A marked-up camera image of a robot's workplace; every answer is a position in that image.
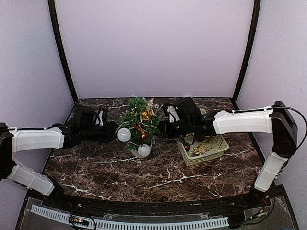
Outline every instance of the basket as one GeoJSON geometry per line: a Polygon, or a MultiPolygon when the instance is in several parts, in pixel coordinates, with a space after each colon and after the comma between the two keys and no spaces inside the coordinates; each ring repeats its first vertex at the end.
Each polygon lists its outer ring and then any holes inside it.
{"type": "MultiPolygon", "coordinates": [[[[185,140],[186,142],[191,143],[192,139],[193,136],[187,136],[185,140]]],[[[187,166],[219,158],[227,149],[229,149],[229,146],[222,135],[206,137],[203,142],[196,141],[193,145],[191,145],[191,149],[188,152],[185,150],[183,144],[178,139],[176,140],[176,142],[183,157],[183,160],[187,166]],[[197,147],[200,144],[204,146],[210,145],[210,147],[214,147],[199,156],[192,156],[191,152],[193,151],[193,148],[197,147]]]]}

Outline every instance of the white vent strip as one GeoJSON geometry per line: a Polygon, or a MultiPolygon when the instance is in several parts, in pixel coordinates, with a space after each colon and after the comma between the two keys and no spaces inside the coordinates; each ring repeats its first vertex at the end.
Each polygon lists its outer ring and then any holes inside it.
{"type": "MultiPolygon", "coordinates": [[[[37,205],[32,205],[31,212],[57,222],[69,224],[69,214],[67,212],[54,211],[37,205]]],[[[87,229],[94,229],[94,224],[89,218],[83,219],[90,222],[90,225],[87,227],[87,229]]],[[[94,220],[97,224],[97,230],[208,230],[229,226],[227,217],[193,222],[163,224],[113,222],[100,219],[94,220]]]]}

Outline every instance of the robotic arm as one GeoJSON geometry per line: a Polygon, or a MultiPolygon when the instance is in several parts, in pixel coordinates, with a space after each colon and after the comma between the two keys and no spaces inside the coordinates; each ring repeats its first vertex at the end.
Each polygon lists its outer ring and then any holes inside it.
{"type": "Polygon", "coordinates": [[[90,107],[79,107],[68,125],[54,124],[49,128],[15,128],[0,123],[0,180],[10,179],[28,189],[49,196],[55,188],[50,178],[13,160],[12,153],[35,149],[67,149],[82,141],[109,143],[116,138],[118,125],[106,120],[107,110],[98,113],[90,107]]]}
{"type": "Polygon", "coordinates": [[[297,125],[283,102],[261,109],[212,111],[202,115],[192,98],[183,98],[173,105],[165,104],[163,110],[170,119],[159,123],[162,138],[181,139],[194,133],[194,138],[203,140],[205,136],[232,132],[273,133],[271,154],[251,188],[254,198],[264,196],[297,149],[297,125]]]}

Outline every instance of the marble tabletop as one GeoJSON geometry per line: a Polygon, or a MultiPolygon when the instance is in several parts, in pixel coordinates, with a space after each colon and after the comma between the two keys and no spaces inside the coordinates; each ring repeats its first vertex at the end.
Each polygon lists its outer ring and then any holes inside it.
{"type": "MultiPolygon", "coordinates": [[[[156,114],[175,98],[154,98],[156,114]]],[[[119,122],[129,99],[83,99],[75,107],[108,109],[108,120],[119,122]]],[[[229,99],[194,98],[199,108],[233,109],[229,99]]],[[[223,157],[186,166],[173,140],[155,139],[151,154],[136,158],[117,140],[107,145],[85,142],[55,149],[44,175],[56,179],[66,194],[116,201],[177,202],[247,193],[262,163],[247,133],[224,135],[229,150],[223,157]]]]}

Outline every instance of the white wall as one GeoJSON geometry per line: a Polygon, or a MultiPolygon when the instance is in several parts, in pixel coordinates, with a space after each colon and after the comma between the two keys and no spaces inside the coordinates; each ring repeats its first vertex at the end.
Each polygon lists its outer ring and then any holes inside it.
{"type": "MultiPolygon", "coordinates": [[[[47,1],[0,1],[0,121],[16,127],[63,122],[73,106],[52,31],[47,1]]],[[[16,158],[41,172],[50,150],[16,158]]],[[[0,182],[0,225],[15,229],[26,189],[0,182]]]]}
{"type": "Polygon", "coordinates": [[[80,98],[231,97],[253,0],[58,0],[80,98]]]}
{"type": "MultiPolygon", "coordinates": [[[[255,43],[238,105],[254,108],[282,100],[307,116],[307,1],[262,1],[255,43]]],[[[305,132],[302,119],[299,142],[305,132]]],[[[272,138],[256,134],[266,154],[272,138]]],[[[307,144],[292,157],[277,183],[284,184],[300,229],[307,227],[307,144]]]]}

